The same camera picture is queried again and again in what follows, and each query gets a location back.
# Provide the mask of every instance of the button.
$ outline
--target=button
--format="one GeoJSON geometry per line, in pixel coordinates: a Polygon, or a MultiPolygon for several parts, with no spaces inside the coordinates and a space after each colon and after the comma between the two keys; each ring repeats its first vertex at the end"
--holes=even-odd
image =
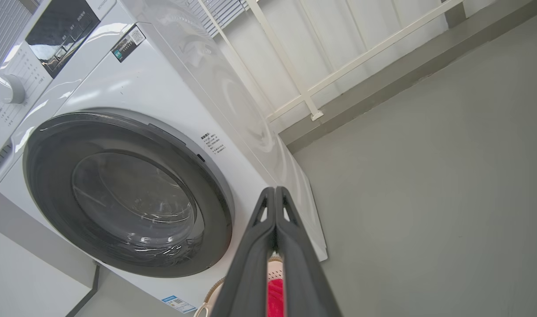
{"type": "Polygon", "coordinates": [[[71,46],[73,46],[73,44],[75,44],[75,40],[73,40],[73,38],[71,38],[70,36],[67,37],[67,40],[65,40],[65,42],[63,42],[63,49],[66,51],[66,52],[69,52],[69,50],[71,49],[71,46]]]}
{"type": "Polygon", "coordinates": [[[65,53],[67,51],[63,48],[59,48],[59,50],[57,50],[57,53],[55,53],[55,58],[57,58],[58,60],[61,60],[61,58],[63,58],[63,56],[65,56],[65,53]]]}
{"type": "Polygon", "coordinates": [[[47,65],[48,65],[49,69],[50,69],[52,72],[57,68],[57,64],[59,64],[59,61],[58,61],[55,57],[52,57],[52,58],[47,62],[47,65]]]}
{"type": "Polygon", "coordinates": [[[85,30],[89,24],[91,24],[92,20],[91,17],[88,14],[85,14],[81,17],[79,20],[79,26],[81,30],[85,30]]]}
{"type": "Polygon", "coordinates": [[[75,28],[73,28],[73,30],[71,31],[71,38],[76,41],[79,39],[81,34],[83,34],[83,29],[80,26],[75,25],[75,28]]]}

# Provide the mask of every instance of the label sticker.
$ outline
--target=label sticker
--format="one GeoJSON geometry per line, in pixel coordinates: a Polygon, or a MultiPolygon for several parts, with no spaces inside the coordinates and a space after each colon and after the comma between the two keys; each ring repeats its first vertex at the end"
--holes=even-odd
{"type": "Polygon", "coordinates": [[[141,32],[140,28],[134,24],[126,35],[114,45],[114,48],[112,48],[110,52],[112,52],[121,63],[144,40],[144,34],[141,32]]]}
{"type": "Polygon", "coordinates": [[[174,309],[180,311],[181,313],[189,313],[190,311],[193,311],[196,309],[193,305],[190,305],[189,303],[186,303],[186,301],[183,301],[182,299],[179,299],[176,296],[170,296],[166,299],[163,299],[164,303],[167,305],[173,307],[174,309]]]}
{"type": "Polygon", "coordinates": [[[226,146],[220,141],[220,138],[215,133],[206,133],[200,137],[206,146],[214,153],[214,155],[220,153],[226,149],[226,146]]]}

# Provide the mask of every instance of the white railing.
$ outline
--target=white railing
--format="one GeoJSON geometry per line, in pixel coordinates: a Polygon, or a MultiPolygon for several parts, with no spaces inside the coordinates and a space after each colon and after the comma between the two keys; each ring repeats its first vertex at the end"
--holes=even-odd
{"type": "MultiPolygon", "coordinates": [[[[395,0],[390,0],[392,2],[393,7],[394,7],[394,12],[396,14],[397,22],[400,24],[401,30],[399,30],[398,32],[392,34],[387,39],[383,40],[382,42],[380,42],[379,44],[377,44],[373,48],[368,49],[367,40],[364,37],[365,33],[364,33],[363,29],[362,29],[363,24],[359,20],[359,18],[357,18],[357,15],[353,13],[353,4],[352,4],[353,0],[345,0],[345,1],[347,2],[347,8],[349,9],[349,13],[351,14],[351,17],[353,18],[353,20],[355,21],[355,25],[357,26],[357,31],[359,33],[359,36],[360,36],[362,42],[363,42],[363,45],[365,46],[365,48],[367,48],[367,51],[365,53],[357,56],[355,59],[351,60],[351,62],[348,62],[347,64],[343,65],[338,70],[334,70],[333,73],[327,75],[325,78],[323,78],[320,82],[318,82],[314,86],[307,87],[302,82],[302,80],[300,79],[300,76],[299,76],[296,68],[294,67],[294,64],[291,62],[290,58],[288,57],[288,54],[285,52],[281,42],[278,39],[278,36],[276,35],[274,30],[270,26],[267,18],[265,17],[265,15],[263,14],[263,12],[262,12],[262,10],[260,8],[260,6],[257,4],[257,1],[256,0],[246,0],[247,4],[249,5],[249,8],[251,9],[251,11],[253,12],[255,18],[257,18],[257,20],[260,23],[261,27],[265,31],[265,34],[266,34],[268,40],[270,41],[270,44],[272,44],[276,54],[280,58],[280,60],[283,63],[286,71],[290,75],[290,78],[292,79],[292,81],[294,82],[296,88],[299,91],[298,96],[296,96],[295,98],[290,100],[288,103],[286,103],[286,104],[282,105],[281,107],[277,108],[277,110],[273,114],[270,114],[267,117],[267,120],[274,121],[276,118],[282,116],[283,114],[285,114],[286,112],[288,112],[292,108],[298,106],[302,102],[305,102],[305,104],[309,108],[309,112],[311,112],[311,120],[315,121],[316,119],[318,119],[321,116],[323,116],[323,112],[318,110],[318,108],[315,106],[315,103],[313,103],[313,99],[312,99],[313,95],[315,95],[317,92],[323,90],[323,88],[329,86],[330,84],[332,84],[333,82],[335,82],[336,80],[338,80],[339,78],[341,78],[342,76],[344,76],[345,74],[350,72],[351,70],[354,70],[357,66],[363,64],[365,61],[369,60],[373,56],[376,56],[376,54],[382,52],[383,50],[389,48],[390,46],[392,46],[393,44],[395,44],[399,40],[401,40],[404,37],[408,36],[409,34],[411,34],[411,32],[414,32],[415,30],[421,28],[422,26],[424,26],[428,22],[431,22],[434,18],[437,18],[438,16],[444,14],[445,12],[447,12],[451,8],[454,8],[455,6],[460,4],[461,2],[464,2],[464,0],[447,0],[446,2],[443,2],[437,8],[434,8],[433,10],[427,12],[427,14],[425,14],[424,16],[418,18],[417,20],[415,20],[411,24],[409,24],[407,26],[403,26],[403,24],[401,22],[400,14],[399,14],[399,8],[397,7],[396,1],[395,0]]],[[[246,64],[243,62],[242,58],[237,53],[237,51],[235,50],[234,46],[232,46],[232,44],[230,43],[230,41],[228,40],[228,37],[226,36],[226,34],[224,33],[224,31],[222,30],[220,25],[218,25],[218,23],[216,22],[215,18],[208,11],[208,8],[206,7],[206,5],[204,5],[203,0],[198,0],[198,2],[200,2],[200,6],[202,6],[202,8],[206,12],[206,14],[210,18],[210,20],[212,20],[212,23],[214,24],[214,26],[218,30],[219,34],[222,36],[222,38],[224,39],[224,41],[228,45],[228,47],[231,50],[231,52],[233,54],[235,54],[236,60],[238,60],[239,64],[246,71],[246,74],[248,75],[248,77],[250,77],[250,80],[253,82],[253,84],[256,86],[258,91],[261,93],[262,98],[265,99],[265,101],[268,103],[267,96],[264,95],[263,90],[260,88],[260,85],[255,80],[255,78],[253,77],[253,75],[251,74],[251,71],[249,70],[249,68],[247,68],[246,64]]],[[[323,52],[323,55],[324,55],[324,60],[325,60],[326,64],[328,64],[327,66],[331,66],[329,54],[326,52],[326,50],[324,48],[324,45],[321,42],[321,35],[319,33],[319,30],[317,30],[317,27],[315,26],[315,23],[313,22],[313,18],[311,17],[311,14],[307,10],[305,0],[299,0],[299,2],[301,4],[301,8],[302,8],[303,12],[305,13],[305,15],[308,18],[309,26],[313,29],[313,32],[315,33],[315,40],[317,42],[317,46],[319,46],[319,48],[321,48],[321,51],[323,52]]]]}

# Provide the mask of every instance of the warning label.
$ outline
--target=warning label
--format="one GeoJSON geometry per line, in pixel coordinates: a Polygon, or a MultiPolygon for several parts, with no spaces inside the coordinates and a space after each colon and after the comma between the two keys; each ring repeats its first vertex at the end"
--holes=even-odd
{"type": "Polygon", "coordinates": [[[220,138],[215,133],[206,133],[200,137],[204,144],[214,153],[214,155],[226,149],[226,146],[220,141],[220,138]]]}
{"type": "Polygon", "coordinates": [[[167,297],[166,299],[162,299],[162,301],[181,313],[188,313],[196,309],[193,305],[186,303],[186,301],[183,301],[176,296],[167,297]]]}

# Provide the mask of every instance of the window blind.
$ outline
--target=window blind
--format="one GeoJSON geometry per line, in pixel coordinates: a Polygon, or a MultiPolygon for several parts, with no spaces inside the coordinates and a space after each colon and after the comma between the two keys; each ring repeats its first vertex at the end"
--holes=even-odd
{"type": "Polygon", "coordinates": [[[0,0],[0,63],[30,16],[19,0],[0,0]]]}
{"type": "MultiPolygon", "coordinates": [[[[232,22],[241,12],[247,10],[249,6],[245,0],[202,0],[206,8],[210,11],[216,22],[221,28],[232,22]]],[[[192,10],[192,13],[198,17],[200,22],[211,37],[218,34],[218,30],[208,17],[206,12],[200,6],[198,0],[187,0],[187,4],[192,10]]]]}

